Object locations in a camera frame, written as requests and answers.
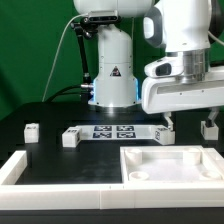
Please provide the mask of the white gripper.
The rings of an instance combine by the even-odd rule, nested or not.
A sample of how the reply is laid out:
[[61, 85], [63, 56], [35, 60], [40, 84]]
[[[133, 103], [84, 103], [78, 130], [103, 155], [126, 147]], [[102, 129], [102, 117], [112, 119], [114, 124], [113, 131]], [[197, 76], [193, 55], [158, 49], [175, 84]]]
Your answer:
[[[224, 106], [224, 74], [208, 73], [201, 82], [182, 84], [175, 78], [146, 78], [142, 85], [142, 108], [147, 114], [165, 113], [173, 131], [171, 112]], [[207, 126], [214, 127], [218, 110], [212, 110]]]

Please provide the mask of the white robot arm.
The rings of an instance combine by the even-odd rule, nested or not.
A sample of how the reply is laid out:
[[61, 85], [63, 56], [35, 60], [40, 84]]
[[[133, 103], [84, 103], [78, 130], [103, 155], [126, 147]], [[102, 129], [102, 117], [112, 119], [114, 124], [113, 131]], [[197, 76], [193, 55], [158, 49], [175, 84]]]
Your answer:
[[89, 104], [139, 102], [147, 114], [224, 106], [224, 65], [210, 47], [224, 31], [220, 0], [73, 0], [88, 37], [98, 37]]

